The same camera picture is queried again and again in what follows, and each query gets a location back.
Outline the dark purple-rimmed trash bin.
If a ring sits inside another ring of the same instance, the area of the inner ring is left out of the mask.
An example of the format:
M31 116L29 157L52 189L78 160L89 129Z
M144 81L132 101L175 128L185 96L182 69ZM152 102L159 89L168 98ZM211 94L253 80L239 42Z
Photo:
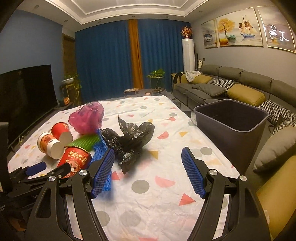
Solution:
M196 106L197 127L240 174L247 171L261 140L269 113L232 99Z

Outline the black television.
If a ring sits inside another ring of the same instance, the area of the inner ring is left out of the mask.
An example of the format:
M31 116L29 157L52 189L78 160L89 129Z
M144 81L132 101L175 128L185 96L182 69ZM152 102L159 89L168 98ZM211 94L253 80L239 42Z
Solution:
M58 105L50 65L1 74L1 122L8 122L8 144Z

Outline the red printed paper cup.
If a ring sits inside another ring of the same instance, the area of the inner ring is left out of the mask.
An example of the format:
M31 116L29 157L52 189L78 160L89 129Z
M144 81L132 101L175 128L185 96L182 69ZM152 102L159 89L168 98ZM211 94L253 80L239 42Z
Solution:
M71 166L71 171L69 174L64 176L64 178L69 178L74 176L76 173L79 173L81 169L86 169L91 161L91 154L81 148L76 146L69 146L65 149L65 153L57 167L62 166L65 163L68 163Z

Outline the mustard leather cushion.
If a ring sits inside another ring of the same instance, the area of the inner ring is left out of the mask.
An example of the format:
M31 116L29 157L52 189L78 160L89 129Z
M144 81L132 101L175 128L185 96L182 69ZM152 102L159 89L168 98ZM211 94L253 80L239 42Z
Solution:
M266 101L266 97L262 92L242 84L234 84L227 91L227 96L230 99L237 100L256 107Z

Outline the blue curtain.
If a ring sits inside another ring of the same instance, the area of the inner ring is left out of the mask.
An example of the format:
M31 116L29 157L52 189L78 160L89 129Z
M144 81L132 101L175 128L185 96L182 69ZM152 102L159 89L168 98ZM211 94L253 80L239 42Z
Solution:
M147 75L163 69L163 84L170 91L171 74L183 70L181 30L191 24L161 19L137 22L144 89L151 87ZM134 88L128 20L76 32L75 50L84 102L120 97L126 89Z

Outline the black white patterned cushion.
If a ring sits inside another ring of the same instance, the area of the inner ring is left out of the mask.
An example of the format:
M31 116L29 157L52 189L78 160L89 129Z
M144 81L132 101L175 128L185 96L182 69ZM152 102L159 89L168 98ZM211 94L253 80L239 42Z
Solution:
M277 123L280 116L282 116L285 120L295 117L295 113L293 113L291 110L273 102L272 100L264 101L258 106L258 108L263 109L269 113L268 121L273 125Z

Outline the patterned white tablecloth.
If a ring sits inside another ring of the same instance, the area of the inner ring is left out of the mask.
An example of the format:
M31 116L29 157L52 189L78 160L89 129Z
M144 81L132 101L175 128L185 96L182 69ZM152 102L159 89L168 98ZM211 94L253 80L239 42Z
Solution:
M182 165L181 151L222 175L238 171L193 121L166 96L129 97L103 101L103 128L121 135L118 120L155 127L152 139L126 174L114 164L111 190L92 201L109 240L186 240L201 211Z

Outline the pink plastic bag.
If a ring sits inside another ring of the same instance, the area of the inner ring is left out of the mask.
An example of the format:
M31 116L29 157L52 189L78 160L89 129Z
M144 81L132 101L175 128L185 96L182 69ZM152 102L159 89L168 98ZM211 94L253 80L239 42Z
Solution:
M79 134L88 135L96 133L101 128L103 117L103 105L98 101L94 101L85 104L81 109L70 114L68 122Z

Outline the sailboat painting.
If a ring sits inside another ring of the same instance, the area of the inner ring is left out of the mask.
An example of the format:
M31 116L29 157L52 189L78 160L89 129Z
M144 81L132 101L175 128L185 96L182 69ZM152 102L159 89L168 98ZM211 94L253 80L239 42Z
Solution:
M262 47L262 36L254 8L234 11L216 18L220 47Z

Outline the potted green plant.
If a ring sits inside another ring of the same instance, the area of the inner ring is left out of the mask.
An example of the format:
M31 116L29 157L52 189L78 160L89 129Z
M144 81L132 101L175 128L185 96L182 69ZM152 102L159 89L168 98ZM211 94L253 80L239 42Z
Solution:
M150 80L152 89L164 88L163 79L165 77L165 71L163 69L154 70L147 75Z

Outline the grey sectional sofa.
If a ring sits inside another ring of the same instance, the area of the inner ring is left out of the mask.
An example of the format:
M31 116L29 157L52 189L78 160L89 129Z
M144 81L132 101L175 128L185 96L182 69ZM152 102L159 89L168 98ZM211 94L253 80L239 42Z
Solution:
M221 174L184 148L182 163L204 199L189 240L213 240L229 196L220 240L295 240L295 88L239 68L206 65L188 81L174 74L173 95L238 171Z

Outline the green foam net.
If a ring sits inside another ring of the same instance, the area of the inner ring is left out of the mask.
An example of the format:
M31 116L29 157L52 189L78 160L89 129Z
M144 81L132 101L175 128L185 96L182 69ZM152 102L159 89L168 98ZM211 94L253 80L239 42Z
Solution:
M78 139L68 144L68 147L80 147L90 152L93 150L94 145L98 142L100 142L100 137L98 134L82 135Z

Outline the flower decoration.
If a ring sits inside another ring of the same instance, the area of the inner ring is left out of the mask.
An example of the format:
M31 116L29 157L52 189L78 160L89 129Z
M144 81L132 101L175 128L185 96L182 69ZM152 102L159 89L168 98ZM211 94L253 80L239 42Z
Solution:
M192 28L188 26L184 26L181 30L181 35L184 38L192 39L192 35L193 35Z

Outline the white standing air conditioner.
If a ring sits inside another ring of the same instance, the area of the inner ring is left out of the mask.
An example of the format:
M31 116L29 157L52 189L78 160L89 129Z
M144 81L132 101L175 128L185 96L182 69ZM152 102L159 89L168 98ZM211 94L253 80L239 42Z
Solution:
M184 72L195 71L195 50L193 39L182 39Z

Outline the black plastic bag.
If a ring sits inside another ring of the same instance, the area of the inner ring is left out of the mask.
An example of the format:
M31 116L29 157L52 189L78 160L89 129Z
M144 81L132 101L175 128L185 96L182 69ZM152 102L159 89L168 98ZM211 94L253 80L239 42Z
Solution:
M107 146L114 149L115 159L122 173L126 174L140 158L143 147L152 139L155 126L148 121L137 126L121 118L118 118L118 124L122 135L110 128L101 130L101 135Z

